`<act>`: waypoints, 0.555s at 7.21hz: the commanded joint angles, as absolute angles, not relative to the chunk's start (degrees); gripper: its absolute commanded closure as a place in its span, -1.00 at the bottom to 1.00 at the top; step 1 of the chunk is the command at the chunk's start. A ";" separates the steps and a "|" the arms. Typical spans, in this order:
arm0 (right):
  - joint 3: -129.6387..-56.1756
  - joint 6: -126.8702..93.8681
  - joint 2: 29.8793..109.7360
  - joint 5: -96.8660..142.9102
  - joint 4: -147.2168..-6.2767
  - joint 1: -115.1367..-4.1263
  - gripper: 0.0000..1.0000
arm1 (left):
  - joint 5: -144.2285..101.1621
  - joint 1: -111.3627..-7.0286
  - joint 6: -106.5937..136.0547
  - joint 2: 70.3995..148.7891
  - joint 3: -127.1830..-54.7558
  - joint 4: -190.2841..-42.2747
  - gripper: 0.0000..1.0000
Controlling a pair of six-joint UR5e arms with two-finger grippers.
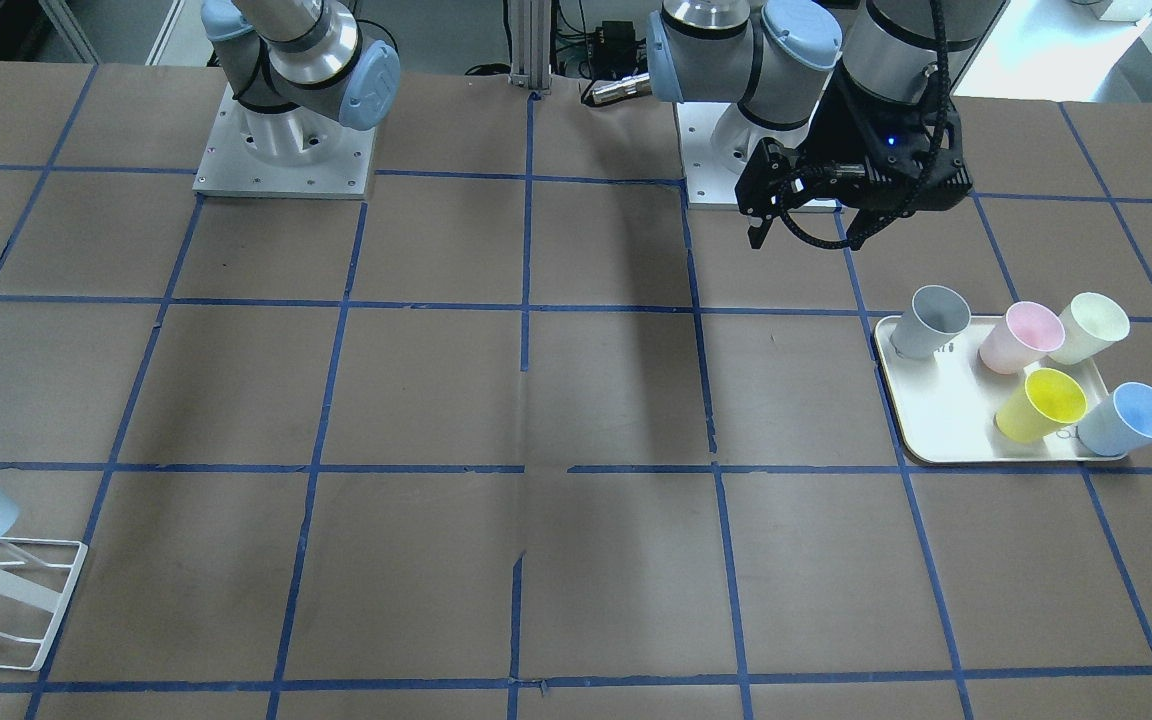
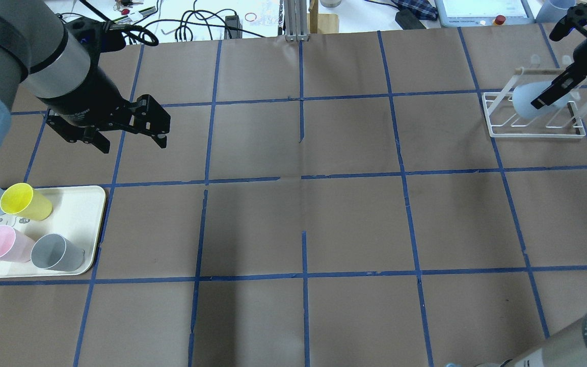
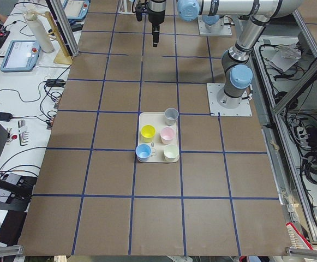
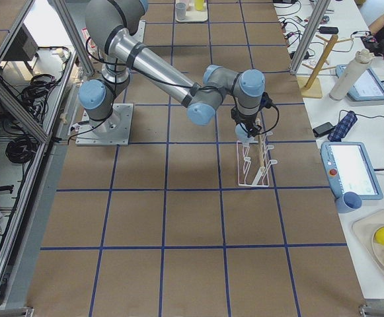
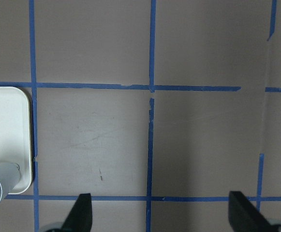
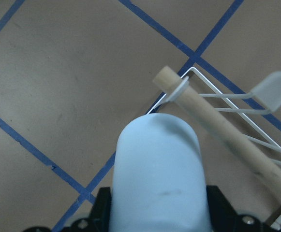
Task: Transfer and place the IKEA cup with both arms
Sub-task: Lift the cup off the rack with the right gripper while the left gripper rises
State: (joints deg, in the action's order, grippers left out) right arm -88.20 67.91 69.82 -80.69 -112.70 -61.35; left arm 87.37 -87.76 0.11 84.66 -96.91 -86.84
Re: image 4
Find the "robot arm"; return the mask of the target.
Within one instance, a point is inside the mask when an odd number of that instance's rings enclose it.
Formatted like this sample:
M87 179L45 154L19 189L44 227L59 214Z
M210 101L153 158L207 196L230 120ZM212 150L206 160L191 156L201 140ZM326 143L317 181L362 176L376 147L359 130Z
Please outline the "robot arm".
M187 109L196 125L206 125L226 95L233 97L231 117L235 133L243 143L262 133L256 118L265 100L265 76L257 69L233 71L209 65L203 83L198 84L175 69L145 44L134 39L141 17L147 12L146 1L89 1L85 25L90 39L102 54L102 76L108 82L127 84L134 70L165 91Z

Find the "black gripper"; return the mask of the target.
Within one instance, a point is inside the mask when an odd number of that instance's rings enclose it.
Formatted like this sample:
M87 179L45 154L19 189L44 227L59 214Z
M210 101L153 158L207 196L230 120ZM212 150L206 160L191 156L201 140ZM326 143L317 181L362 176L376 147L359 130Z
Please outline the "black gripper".
M261 126L256 123L256 116L244 116L237 108L231 109L231 118L235 121L236 125L242 123L249 136L256 137L261 132Z

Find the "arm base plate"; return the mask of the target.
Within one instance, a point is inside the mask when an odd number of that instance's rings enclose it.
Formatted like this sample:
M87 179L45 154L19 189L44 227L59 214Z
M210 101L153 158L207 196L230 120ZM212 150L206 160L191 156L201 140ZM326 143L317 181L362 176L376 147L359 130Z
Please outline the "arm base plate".
M133 104L114 104L112 115L105 122L89 119L86 110L83 111L83 121L76 136L77 146L113 146L129 144L130 130L133 118Z

